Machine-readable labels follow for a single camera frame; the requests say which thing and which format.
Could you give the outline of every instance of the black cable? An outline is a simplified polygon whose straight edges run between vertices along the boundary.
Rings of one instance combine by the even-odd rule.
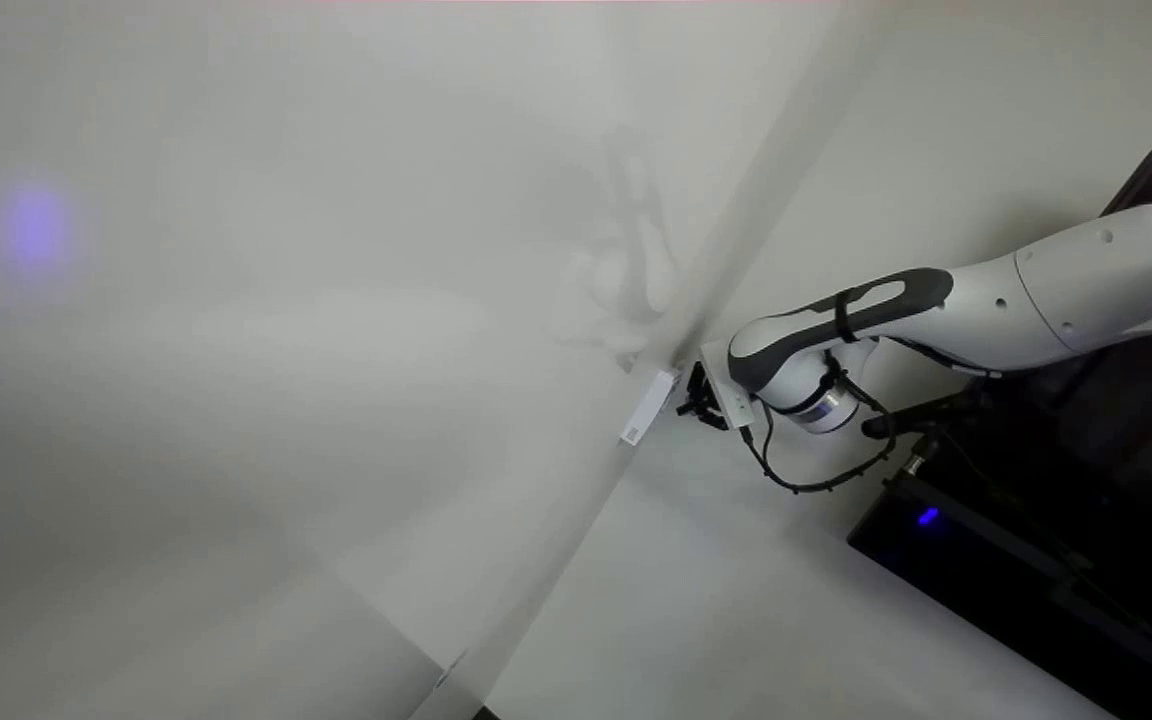
[[[829,363],[831,380],[843,383],[843,393],[851,393],[859,402],[870,402],[871,413],[882,413],[882,420],[892,429],[892,413],[890,413],[876,397],[870,397],[859,383],[851,383],[851,377],[850,377],[831,355],[825,355],[825,363]],[[774,484],[782,484],[784,490],[793,490],[793,497],[801,497],[801,490],[831,490],[831,489],[842,489],[842,484],[850,484],[850,481],[859,481],[871,465],[890,459],[892,448],[897,448],[897,437],[890,437],[883,448],[882,448],[876,456],[870,456],[865,465],[851,465],[850,471],[829,474],[829,481],[815,481],[815,484],[793,484],[793,481],[784,481],[784,474],[774,469],[775,414],[774,414],[769,402],[763,402],[763,420],[769,420],[769,429],[763,429],[763,448],[756,448],[751,429],[740,429],[740,438],[746,438],[746,448],[751,452],[751,459],[762,459],[763,474],[769,474]]]
[[[696,414],[707,429],[727,429],[719,398],[713,397],[713,383],[699,363],[689,377],[689,398],[678,409],[678,414]]]

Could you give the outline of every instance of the blue light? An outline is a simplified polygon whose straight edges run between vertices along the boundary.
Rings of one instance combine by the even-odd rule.
[[[939,507],[937,507],[937,504],[930,504],[930,507],[921,510],[921,526],[932,526],[932,525],[939,525]]]

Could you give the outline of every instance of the white wall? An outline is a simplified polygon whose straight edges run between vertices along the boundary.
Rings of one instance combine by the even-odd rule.
[[[1152,0],[911,0],[715,332],[905,263],[1096,214],[1152,146]],[[948,380],[876,355],[883,398]],[[790,474],[851,438],[784,432]],[[793,498],[740,442],[656,429],[491,691],[505,717],[1099,717],[843,549],[876,484]]]
[[[0,0],[0,717],[410,717],[497,674],[696,254],[628,180],[628,37]]]
[[[870,75],[901,0],[663,4],[635,10],[634,108],[674,243],[699,258],[650,355],[674,363],[726,302]]]

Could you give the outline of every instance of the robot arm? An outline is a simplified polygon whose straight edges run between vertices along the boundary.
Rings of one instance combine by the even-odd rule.
[[[876,340],[967,373],[1021,373],[1152,334],[1152,203],[967,269],[911,269],[731,334],[727,377],[804,429],[831,432],[856,397],[829,363]]]

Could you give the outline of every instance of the purple light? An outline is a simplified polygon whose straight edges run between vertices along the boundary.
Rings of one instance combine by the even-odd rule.
[[[20,277],[50,277],[70,254],[70,203],[44,182],[18,182],[0,208],[0,253]]]
[[[939,521],[939,507],[921,510],[921,526],[932,526]]]

